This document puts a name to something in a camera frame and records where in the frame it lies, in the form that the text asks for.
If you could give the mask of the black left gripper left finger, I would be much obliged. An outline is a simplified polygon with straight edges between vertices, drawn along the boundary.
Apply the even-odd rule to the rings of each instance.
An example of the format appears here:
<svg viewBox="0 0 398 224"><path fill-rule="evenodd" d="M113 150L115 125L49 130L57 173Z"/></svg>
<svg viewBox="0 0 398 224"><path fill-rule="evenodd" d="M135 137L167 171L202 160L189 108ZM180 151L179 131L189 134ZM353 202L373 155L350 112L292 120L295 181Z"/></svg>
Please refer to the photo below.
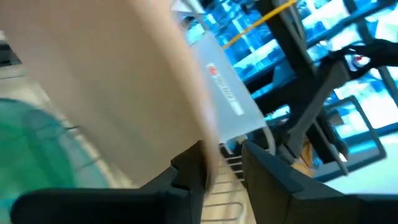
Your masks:
<svg viewBox="0 0 398 224"><path fill-rule="evenodd" d="M199 223L206 193L204 144L196 142L138 189L41 189L17 198L13 224Z"/></svg>

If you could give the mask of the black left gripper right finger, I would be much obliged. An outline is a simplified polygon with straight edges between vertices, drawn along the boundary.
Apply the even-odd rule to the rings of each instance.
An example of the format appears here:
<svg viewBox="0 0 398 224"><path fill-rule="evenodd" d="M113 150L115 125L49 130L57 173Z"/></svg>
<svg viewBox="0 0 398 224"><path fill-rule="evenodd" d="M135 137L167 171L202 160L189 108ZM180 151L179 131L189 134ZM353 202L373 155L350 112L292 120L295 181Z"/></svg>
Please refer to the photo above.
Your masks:
<svg viewBox="0 0 398 224"><path fill-rule="evenodd" d="M242 162L257 223L397 223L396 195L343 194L248 140Z"/></svg>

